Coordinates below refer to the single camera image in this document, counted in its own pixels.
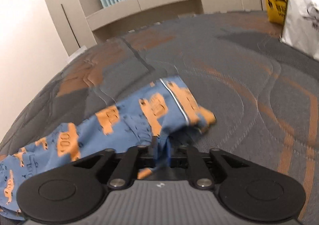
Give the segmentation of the blue orange patterned pants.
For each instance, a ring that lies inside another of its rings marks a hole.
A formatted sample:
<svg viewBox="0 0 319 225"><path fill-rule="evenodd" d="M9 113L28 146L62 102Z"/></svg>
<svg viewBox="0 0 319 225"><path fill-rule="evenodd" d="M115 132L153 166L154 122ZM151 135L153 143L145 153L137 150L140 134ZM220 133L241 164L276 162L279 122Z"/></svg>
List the blue orange patterned pants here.
<svg viewBox="0 0 319 225"><path fill-rule="evenodd" d="M166 166L172 133L187 126L204 132L215 121L214 114L198 105L178 76L152 82L79 125L60 124L51 134L5 157L1 161L1 215L21 220L17 190L36 174L106 148L123 153L138 145L152 145L155 165Z"/></svg>

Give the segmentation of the grey orange quilted mattress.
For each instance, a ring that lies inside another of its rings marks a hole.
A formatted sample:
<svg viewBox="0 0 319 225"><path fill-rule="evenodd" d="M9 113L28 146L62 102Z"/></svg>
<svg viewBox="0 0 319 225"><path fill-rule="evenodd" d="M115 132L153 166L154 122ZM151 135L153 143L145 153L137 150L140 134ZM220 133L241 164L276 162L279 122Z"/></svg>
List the grey orange quilted mattress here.
<svg viewBox="0 0 319 225"><path fill-rule="evenodd" d="M200 151L217 147L288 174L306 192L304 224L318 224L318 62L279 41L259 11L174 19L121 34L75 58L19 114L1 157L80 124L149 83L178 75L217 123Z"/></svg>

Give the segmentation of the beige built-in cabinet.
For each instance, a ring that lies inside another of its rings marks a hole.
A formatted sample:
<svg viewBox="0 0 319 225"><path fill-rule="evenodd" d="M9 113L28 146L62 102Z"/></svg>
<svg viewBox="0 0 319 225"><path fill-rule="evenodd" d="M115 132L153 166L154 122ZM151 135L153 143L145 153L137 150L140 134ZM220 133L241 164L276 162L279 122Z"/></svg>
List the beige built-in cabinet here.
<svg viewBox="0 0 319 225"><path fill-rule="evenodd" d="M103 7L100 0L45 0L67 52L93 47L145 25L191 14L264 10L265 0L124 0Z"/></svg>

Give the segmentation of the white printed shopping bag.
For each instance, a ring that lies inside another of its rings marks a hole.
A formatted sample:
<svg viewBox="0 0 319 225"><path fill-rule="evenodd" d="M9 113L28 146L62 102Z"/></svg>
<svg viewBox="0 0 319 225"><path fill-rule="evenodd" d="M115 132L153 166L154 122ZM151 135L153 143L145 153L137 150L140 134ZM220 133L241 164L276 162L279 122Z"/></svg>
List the white printed shopping bag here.
<svg viewBox="0 0 319 225"><path fill-rule="evenodd" d="M318 0L287 0L280 41L318 61Z"/></svg>

